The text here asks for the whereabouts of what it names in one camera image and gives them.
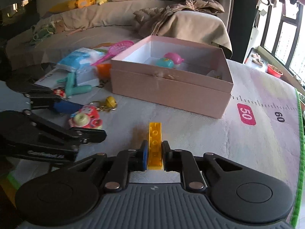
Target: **red bowl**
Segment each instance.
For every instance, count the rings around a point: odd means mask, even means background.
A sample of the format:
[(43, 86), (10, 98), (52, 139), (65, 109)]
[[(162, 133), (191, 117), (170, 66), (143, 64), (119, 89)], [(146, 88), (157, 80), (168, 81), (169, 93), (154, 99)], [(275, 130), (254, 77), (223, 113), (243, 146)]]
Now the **red bowl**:
[(267, 73), (269, 73), (270, 75), (273, 75), (274, 77), (277, 77), (277, 78), (280, 78), (283, 75), (283, 73), (275, 66), (270, 65), (270, 64), (268, 64), (267, 66), (268, 66)]

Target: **red label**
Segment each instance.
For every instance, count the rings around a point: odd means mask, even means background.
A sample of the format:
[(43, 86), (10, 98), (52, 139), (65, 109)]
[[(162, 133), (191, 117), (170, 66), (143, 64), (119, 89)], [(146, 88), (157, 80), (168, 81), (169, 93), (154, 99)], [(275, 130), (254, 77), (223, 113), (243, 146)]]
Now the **red label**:
[(251, 107), (245, 104), (237, 104), (237, 109), (239, 112), (240, 119), (242, 120), (243, 123), (247, 125), (254, 126), (256, 125), (256, 121), (252, 112)]

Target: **pink toy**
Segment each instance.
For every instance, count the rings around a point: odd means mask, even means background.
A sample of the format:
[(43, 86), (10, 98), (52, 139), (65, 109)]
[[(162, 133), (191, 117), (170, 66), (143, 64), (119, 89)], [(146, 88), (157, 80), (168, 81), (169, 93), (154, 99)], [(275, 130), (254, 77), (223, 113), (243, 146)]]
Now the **pink toy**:
[(115, 43), (113, 46), (111, 46), (107, 52), (107, 54), (99, 59), (96, 63), (93, 65), (98, 65), (108, 59), (112, 59), (114, 56), (118, 55), (122, 51), (126, 50), (128, 47), (132, 46), (134, 43), (130, 40), (124, 40), (120, 41), (118, 43)]
[(179, 54), (174, 52), (168, 52), (164, 55), (164, 58), (171, 59), (175, 65), (179, 65), (184, 61), (184, 59), (180, 57)]

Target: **window sill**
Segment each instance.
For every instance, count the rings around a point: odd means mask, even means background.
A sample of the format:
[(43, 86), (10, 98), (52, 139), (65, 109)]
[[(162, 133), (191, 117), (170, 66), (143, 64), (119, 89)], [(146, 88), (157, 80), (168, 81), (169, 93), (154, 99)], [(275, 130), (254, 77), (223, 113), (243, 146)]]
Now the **window sill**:
[(264, 48), (259, 46), (257, 48), (257, 52), (264, 56), (264, 58), (272, 65), (277, 67), (279, 70), (283, 72), (282, 80), (286, 83), (289, 83), (293, 87), (295, 87), (302, 95), (305, 96), (305, 90), (303, 87), (299, 84), (299, 82), (291, 75), (291, 73), (278, 61), (273, 57), (270, 53), (268, 53)]

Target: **teal toy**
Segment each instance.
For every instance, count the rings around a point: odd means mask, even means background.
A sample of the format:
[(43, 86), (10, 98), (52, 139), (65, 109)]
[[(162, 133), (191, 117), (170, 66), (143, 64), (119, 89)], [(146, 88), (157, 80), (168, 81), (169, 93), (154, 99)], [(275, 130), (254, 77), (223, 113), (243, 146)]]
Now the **teal toy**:
[(161, 58), (156, 62), (156, 65), (160, 67), (173, 68), (174, 62), (171, 59)]
[(57, 83), (66, 83), (65, 86), (65, 93), (66, 96), (78, 95), (88, 93), (92, 90), (91, 85), (82, 85), (82, 86), (75, 86), (75, 72), (69, 72), (66, 78), (57, 80)]

